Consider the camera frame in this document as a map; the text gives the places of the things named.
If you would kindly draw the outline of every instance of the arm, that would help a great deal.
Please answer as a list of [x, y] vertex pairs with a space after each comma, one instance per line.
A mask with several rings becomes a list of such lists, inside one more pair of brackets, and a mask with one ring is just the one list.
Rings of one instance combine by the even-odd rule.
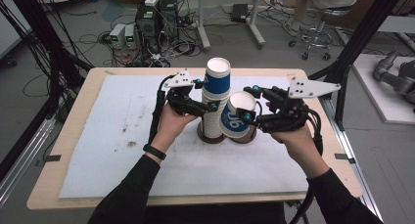
[[[152, 146], [166, 153], [193, 115], [178, 115], [167, 104], [161, 114], [159, 132]], [[153, 182], [159, 172], [161, 159], [145, 153], [115, 187], [95, 208], [88, 223], [142, 223], [144, 211]]]
[[318, 154], [307, 125], [293, 132], [271, 133], [271, 136], [284, 142], [289, 156], [304, 171], [327, 223], [382, 223], [351, 195]]

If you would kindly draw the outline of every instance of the stool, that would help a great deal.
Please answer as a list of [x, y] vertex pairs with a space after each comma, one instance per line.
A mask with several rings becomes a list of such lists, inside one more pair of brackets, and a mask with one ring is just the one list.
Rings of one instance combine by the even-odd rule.
[[[301, 56], [303, 60], [308, 60], [308, 51], [313, 46], [326, 49], [326, 53], [323, 56], [323, 60], [330, 60], [330, 44], [332, 44], [333, 38], [329, 35], [329, 33], [323, 30], [324, 25], [326, 24], [326, 21], [324, 20], [325, 16], [344, 16], [350, 12], [350, 9], [351, 6], [317, 9], [318, 12], [321, 14], [321, 21], [318, 24], [317, 28], [302, 30], [300, 34], [301, 39], [308, 44], [307, 50]], [[290, 47], [294, 47], [296, 45], [296, 40], [290, 41], [288, 45]]]

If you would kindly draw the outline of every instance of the hand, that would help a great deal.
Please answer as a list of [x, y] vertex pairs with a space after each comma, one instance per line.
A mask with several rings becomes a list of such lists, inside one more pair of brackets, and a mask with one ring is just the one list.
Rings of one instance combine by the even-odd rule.
[[196, 118], [196, 116], [190, 114], [180, 115], [171, 108], [170, 104], [166, 104], [162, 109], [159, 131], [151, 145], [163, 153], [167, 152], [184, 127]]
[[274, 132], [271, 137], [286, 145], [289, 156], [299, 164], [308, 178], [320, 176], [329, 170], [315, 148], [307, 125], [296, 131]]

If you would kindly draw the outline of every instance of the bracelet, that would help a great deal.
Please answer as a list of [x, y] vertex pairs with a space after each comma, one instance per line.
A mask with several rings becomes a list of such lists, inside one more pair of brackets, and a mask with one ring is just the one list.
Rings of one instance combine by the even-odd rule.
[[143, 150], [144, 150], [144, 152], [149, 153], [149, 154], [151, 154], [151, 155], [153, 155], [153, 156], [155, 156], [155, 157], [157, 157], [161, 160], [165, 159], [165, 154], [162, 153], [161, 151], [159, 151], [158, 149], [153, 148], [150, 144], [146, 144], [144, 146]]

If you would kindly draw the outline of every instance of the desk leg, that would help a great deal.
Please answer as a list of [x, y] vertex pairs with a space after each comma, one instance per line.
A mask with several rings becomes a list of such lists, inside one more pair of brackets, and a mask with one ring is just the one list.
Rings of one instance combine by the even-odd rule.
[[199, 0], [199, 20], [196, 21], [196, 27], [198, 28], [199, 36], [204, 45], [204, 51], [209, 50], [210, 43], [208, 42], [208, 36], [204, 28], [204, 0]]
[[261, 49], [262, 46], [265, 45], [265, 40], [263, 39], [262, 35], [260, 34], [258, 28], [255, 25], [258, 5], [259, 5], [259, 0], [254, 0], [253, 10], [251, 11], [251, 17], [247, 18], [247, 25], [250, 27], [251, 31], [253, 32], [253, 34], [256, 38], [256, 41], [259, 44], [259, 49]]

